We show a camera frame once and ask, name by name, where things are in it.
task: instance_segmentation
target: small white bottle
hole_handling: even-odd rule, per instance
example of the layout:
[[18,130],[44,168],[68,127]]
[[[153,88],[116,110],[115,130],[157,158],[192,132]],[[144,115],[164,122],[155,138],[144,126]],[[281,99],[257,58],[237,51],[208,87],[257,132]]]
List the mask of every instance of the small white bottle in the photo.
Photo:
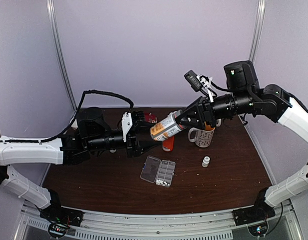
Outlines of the small white bottle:
[[202,162],[202,166],[205,168],[205,167],[208,167],[208,164],[210,162],[210,157],[208,156],[205,156],[204,159],[203,159],[203,162]]

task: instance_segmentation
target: red object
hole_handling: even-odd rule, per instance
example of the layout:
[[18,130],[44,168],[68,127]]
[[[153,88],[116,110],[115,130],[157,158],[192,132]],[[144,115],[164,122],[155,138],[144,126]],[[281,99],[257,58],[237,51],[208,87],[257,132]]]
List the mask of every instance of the red object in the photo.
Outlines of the red object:
[[165,152],[171,152],[173,148],[174,148],[174,136],[163,141],[163,150]]
[[144,112],[144,116],[145,116],[145,121],[151,124],[156,124],[157,123],[157,117],[150,113],[150,112]]

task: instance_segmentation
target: dark wood surface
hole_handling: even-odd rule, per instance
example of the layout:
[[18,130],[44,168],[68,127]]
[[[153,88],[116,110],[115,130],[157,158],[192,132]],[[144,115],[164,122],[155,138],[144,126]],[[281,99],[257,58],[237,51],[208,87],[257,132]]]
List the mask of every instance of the dark wood surface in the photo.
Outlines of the dark wood surface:
[[[171,108],[142,108],[163,119]],[[122,109],[106,109],[114,127]],[[241,124],[236,117],[228,125]],[[124,149],[104,152],[79,165],[52,165],[44,187],[58,192],[64,206],[121,214],[202,213],[252,205],[259,190],[270,186],[264,166],[243,127],[217,128],[208,148],[187,140],[188,130],[175,136],[172,152],[161,147],[136,158]],[[148,155],[176,162],[169,188],[140,179]],[[201,163],[210,156],[207,168]]]

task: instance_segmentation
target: orange object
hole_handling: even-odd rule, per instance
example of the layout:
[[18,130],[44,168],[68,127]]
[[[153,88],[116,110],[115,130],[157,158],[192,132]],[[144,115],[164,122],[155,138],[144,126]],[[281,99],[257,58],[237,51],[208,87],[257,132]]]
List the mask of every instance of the orange object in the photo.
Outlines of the orange object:
[[210,125],[207,125],[207,123],[205,122],[205,131],[211,131],[213,129],[214,129],[214,127],[211,127]]
[[173,148],[174,148],[174,136],[163,141],[163,150],[165,152],[171,152]]

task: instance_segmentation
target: patterned mug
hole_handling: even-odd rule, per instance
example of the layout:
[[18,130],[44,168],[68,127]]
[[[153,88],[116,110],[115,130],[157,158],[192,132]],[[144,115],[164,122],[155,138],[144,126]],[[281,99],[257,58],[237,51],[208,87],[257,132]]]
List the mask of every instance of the patterned mug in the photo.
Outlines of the patterned mug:
[[215,128],[211,129],[210,131],[200,130],[195,127],[191,128],[188,132],[188,140],[191,143],[195,143],[197,146],[201,148],[208,147],[212,142],[212,138],[214,135]]

